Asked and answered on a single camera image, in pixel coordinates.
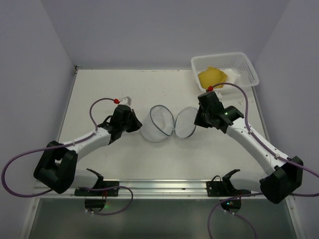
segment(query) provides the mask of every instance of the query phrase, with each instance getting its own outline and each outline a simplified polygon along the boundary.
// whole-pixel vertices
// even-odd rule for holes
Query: yellow cloth
[[[208,89],[209,86],[224,83],[227,79],[227,75],[221,70],[209,66],[206,71],[202,71],[198,74],[198,79],[202,88]],[[223,86],[224,85],[216,86],[215,88],[222,88]]]

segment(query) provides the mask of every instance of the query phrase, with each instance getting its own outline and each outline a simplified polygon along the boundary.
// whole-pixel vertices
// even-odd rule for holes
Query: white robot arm
[[[235,169],[226,174],[220,181],[211,181],[208,188],[224,190],[235,196],[239,190],[262,192],[273,203],[280,203],[284,198],[301,186],[303,170],[279,160],[281,156],[303,166],[298,157],[289,158],[280,152],[258,134],[249,125],[246,127],[244,116],[235,107],[224,108],[214,91],[206,92],[198,97],[199,109],[195,125],[201,127],[214,127],[235,139],[241,144],[260,164],[265,175],[255,173],[241,173]],[[252,135],[254,133],[276,155],[270,154]]]
[[[34,171],[34,177],[59,194],[70,187],[105,188],[102,175],[91,169],[76,170],[76,164],[94,150],[119,139],[123,132],[133,132],[142,127],[134,111],[129,107],[130,104],[131,98],[122,99],[113,115],[99,124],[95,131],[69,142],[50,142],[47,147],[71,146],[46,150]]]

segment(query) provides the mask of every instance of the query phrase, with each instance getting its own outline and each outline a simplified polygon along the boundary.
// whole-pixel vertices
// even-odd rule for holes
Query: white plastic basket
[[[248,57],[242,52],[215,54],[207,56],[196,56],[191,59],[191,67],[193,69],[194,76],[199,88],[202,91],[206,91],[202,88],[198,74],[202,71],[206,71],[208,66],[218,68],[220,70],[231,68],[237,70],[240,73],[240,78],[236,81],[236,85],[242,88],[248,88],[259,84],[257,73],[251,64]],[[234,87],[217,88],[220,93],[234,92]]]

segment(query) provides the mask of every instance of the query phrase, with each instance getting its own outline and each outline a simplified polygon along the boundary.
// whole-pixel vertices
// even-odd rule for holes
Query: gray floor
[[[216,200],[136,199],[125,212],[108,217],[84,213],[83,199],[41,199],[30,239],[206,239],[207,216]],[[127,200],[108,199],[115,211]],[[239,212],[256,228],[259,239],[296,238],[285,202],[244,199]],[[214,212],[211,229],[216,239],[252,239],[241,219]]]

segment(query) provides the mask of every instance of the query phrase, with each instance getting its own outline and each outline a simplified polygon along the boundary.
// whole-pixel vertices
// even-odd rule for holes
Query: white wall
[[[319,1],[291,0],[256,61],[258,97],[272,143],[319,172]],[[298,192],[319,191],[304,173]],[[318,238],[319,198],[298,198],[309,239]]]
[[[42,0],[66,52],[92,68],[189,68],[193,56],[254,62],[289,0]]]
[[[0,169],[14,155],[54,140],[66,107],[73,66],[39,0],[0,1]],[[10,187],[31,193],[39,156],[7,172]],[[0,187],[0,238],[18,238],[29,200]]]

